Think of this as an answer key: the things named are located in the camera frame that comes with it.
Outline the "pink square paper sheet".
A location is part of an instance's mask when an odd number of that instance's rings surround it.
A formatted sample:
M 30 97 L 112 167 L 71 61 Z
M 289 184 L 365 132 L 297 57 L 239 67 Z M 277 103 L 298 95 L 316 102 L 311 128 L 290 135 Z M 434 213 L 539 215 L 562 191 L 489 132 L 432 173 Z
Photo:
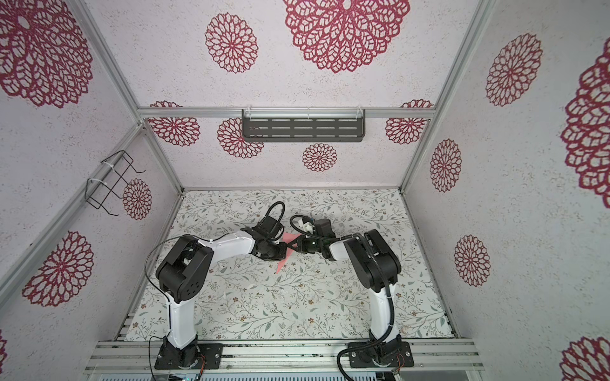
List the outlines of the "pink square paper sheet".
M 282 241 L 289 246 L 293 241 L 295 241 L 297 238 L 299 238 L 300 235 L 299 234 L 293 234 L 293 233 L 284 233 L 282 236 Z M 289 247 L 287 247 L 286 249 L 286 255 L 284 257 L 283 260 L 281 260 L 276 268 L 276 274 L 279 274 L 280 271 L 284 268 L 284 266 L 286 265 L 286 263 L 288 262 L 290 256 L 294 253 L 293 249 L 290 249 Z

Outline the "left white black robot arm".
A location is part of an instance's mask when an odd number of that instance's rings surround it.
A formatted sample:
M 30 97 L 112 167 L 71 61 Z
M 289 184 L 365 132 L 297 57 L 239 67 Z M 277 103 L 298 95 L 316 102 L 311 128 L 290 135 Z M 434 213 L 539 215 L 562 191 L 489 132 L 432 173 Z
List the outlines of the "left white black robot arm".
M 159 288 L 169 298 L 169 343 L 183 350 L 195 341 L 194 298 L 202 290 L 211 266 L 246 255 L 280 261 L 287 250 L 283 239 L 268 239 L 252 229 L 226 234 L 215 241 L 190 234 L 178 237 L 156 271 Z

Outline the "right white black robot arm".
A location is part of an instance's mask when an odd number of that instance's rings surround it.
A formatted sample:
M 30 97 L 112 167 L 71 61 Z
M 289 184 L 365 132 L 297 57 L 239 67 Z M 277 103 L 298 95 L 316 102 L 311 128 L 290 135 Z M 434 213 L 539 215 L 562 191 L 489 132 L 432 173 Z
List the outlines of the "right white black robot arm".
M 400 335 L 394 296 L 402 267 L 398 256 L 377 230 L 341 238 L 299 235 L 288 242 L 295 252 L 324 254 L 327 260 L 349 260 L 361 285 L 369 291 L 369 339 L 385 345 Z

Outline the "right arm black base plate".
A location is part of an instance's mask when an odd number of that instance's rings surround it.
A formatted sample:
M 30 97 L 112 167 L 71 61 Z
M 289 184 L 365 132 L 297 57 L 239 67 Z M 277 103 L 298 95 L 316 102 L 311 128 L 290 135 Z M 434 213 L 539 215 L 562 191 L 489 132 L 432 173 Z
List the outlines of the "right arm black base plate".
M 355 351 L 357 347 L 364 344 L 364 342 L 348 344 L 351 368 L 412 368 L 415 366 L 410 345 L 400 338 L 362 351 Z

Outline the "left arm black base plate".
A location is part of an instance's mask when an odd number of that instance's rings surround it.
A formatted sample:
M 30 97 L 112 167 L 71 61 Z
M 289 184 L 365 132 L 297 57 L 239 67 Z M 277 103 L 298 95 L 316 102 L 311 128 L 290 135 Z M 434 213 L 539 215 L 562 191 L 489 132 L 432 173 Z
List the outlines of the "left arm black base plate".
M 193 341 L 184 349 L 177 349 L 164 340 L 154 365 L 155 370 L 219 369 L 223 344 L 201 344 Z

